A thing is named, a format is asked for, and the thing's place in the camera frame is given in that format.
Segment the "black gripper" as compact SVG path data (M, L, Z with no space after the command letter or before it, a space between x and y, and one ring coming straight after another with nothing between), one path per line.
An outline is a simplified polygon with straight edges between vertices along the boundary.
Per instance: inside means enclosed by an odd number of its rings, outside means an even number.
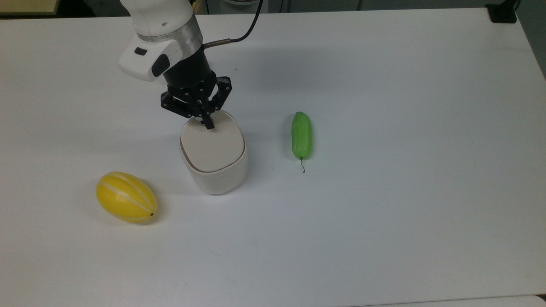
M232 91L232 83L228 76L216 77L204 48L179 61L163 76L167 91L160 97L161 107L188 119L195 117L207 130L213 130L211 114L222 109ZM217 91L209 99L215 86Z

